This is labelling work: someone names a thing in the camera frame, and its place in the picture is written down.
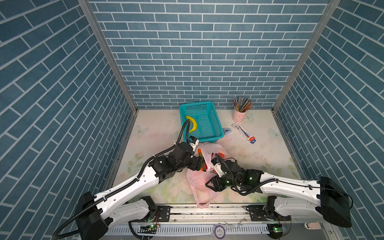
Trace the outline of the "pink plastic bag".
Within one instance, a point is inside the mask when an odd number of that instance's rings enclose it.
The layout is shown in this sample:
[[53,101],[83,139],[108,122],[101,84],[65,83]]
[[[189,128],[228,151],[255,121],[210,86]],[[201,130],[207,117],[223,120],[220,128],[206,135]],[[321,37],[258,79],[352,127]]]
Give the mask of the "pink plastic bag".
[[220,194],[206,187],[206,183],[217,174],[214,173],[214,167],[211,163],[212,154],[223,154],[228,157],[229,154],[220,144],[215,143],[199,143],[194,156],[203,157],[203,163],[200,164],[198,171],[187,170],[187,181],[191,187],[195,203],[198,208],[207,208],[214,199]]

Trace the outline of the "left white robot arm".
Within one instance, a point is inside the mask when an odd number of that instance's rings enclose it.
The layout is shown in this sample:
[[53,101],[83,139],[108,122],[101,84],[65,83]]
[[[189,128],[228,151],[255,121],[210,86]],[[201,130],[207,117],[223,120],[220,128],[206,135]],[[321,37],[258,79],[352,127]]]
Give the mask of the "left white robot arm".
[[200,170],[204,160],[195,155],[198,144],[198,140],[175,144],[165,154],[150,157],[138,174],[123,183],[96,195],[83,194],[76,207],[79,216],[75,218],[81,239],[98,240],[119,223],[152,218],[157,206],[151,198],[132,205],[127,205],[127,201],[185,168]]

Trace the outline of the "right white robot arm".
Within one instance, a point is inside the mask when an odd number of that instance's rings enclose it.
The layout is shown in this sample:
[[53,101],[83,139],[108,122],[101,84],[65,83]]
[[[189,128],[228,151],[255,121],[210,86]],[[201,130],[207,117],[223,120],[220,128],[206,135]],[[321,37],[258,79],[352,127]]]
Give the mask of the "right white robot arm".
[[214,192],[231,189],[245,197],[259,193],[267,195],[262,208],[268,220],[291,220],[295,216],[321,217],[342,227],[352,226],[352,198],[332,179],[295,180],[267,172],[243,169],[237,162],[213,159],[216,175],[206,182]]

